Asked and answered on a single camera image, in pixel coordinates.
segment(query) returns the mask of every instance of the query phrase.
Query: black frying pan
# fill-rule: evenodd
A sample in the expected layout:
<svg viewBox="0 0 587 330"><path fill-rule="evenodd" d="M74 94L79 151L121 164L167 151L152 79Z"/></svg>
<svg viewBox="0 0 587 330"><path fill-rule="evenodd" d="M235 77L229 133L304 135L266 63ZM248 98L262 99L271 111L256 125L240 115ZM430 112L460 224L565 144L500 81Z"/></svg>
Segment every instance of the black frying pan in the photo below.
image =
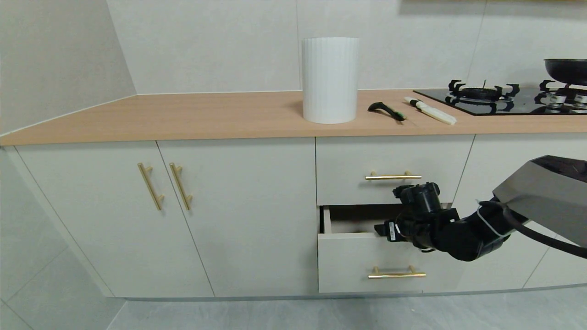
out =
<svg viewBox="0 0 587 330"><path fill-rule="evenodd" d="M554 80L570 85L587 85L587 59L545 59L546 71Z"/></svg>

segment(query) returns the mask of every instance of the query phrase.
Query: white cable tie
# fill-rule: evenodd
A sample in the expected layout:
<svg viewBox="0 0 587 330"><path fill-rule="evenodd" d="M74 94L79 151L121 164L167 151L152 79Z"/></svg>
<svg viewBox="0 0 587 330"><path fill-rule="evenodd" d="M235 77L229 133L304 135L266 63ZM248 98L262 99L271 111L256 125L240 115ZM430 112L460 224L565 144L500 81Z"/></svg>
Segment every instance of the white cable tie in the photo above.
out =
<svg viewBox="0 0 587 330"><path fill-rule="evenodd" d="M485 220L485 218L481 215L481 213L479 212L479 209L481 208L481 201L480 200L475 200L477 202L477 204L479 204L479 206L477 207L477 215L479 216L479 218L481 218L481 220L483 220L483 222L487 225L487 227L489 227L489 229L491 229L491 231L499 236L500 238L504 238L507 237L507 235L502 235L500 233L497 232L497 230L495 230L488 222L487 220Z"/></svg>

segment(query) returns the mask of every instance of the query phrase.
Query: label sticker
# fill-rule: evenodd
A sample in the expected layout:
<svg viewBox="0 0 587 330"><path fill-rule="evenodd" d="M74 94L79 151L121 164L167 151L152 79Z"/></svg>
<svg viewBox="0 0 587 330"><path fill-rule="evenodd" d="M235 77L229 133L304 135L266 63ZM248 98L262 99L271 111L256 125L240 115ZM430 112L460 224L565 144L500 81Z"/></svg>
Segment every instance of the label sticker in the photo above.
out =
<svg viewBox="0 0 587 330"><path fill-rule="evenodd" d="M396 225L391 221L389 221L389 238L392 241L396 240Z"/></svg>

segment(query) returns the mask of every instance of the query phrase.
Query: wooden countertop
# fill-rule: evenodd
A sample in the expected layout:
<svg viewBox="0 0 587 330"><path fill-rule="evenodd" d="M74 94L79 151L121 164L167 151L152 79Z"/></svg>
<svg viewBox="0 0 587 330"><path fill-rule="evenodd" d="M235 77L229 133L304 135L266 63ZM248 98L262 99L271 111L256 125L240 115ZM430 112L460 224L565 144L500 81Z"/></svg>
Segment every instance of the wooden countertop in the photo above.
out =
<svg viewBox="0 0 587 330"><path fill-rule="evenodd" d="M405 96L458 122L438 122L409 106ZM378 101L408 119L369 113L367 107ZM135 95L6 134L0 144L555 132L587 132L587 116L471 116L411 90L361 90L354 121L315 124L302 117L302 92L206 93Z"/></svg>

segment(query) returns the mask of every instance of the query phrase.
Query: black peeler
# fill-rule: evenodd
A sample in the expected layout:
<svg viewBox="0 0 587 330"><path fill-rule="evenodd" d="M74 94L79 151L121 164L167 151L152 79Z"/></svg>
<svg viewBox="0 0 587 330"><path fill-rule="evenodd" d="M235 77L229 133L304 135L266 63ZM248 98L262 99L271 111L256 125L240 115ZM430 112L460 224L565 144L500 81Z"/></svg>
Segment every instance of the black peeler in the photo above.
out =
<svg viewBox="0 0 587 330"><path fill-rule="evenodd" d="M393 110L392 108L386 106L385 104L383 104L383 102L375 102L374 104L369 106L369 111L370 112L374 112L377 109L381 109L384 110L385 112L387 112L392 118L394 118L395 120L399 121L399 122L403 122L404 120L407 119L407 117L398 111Z"/></svg>

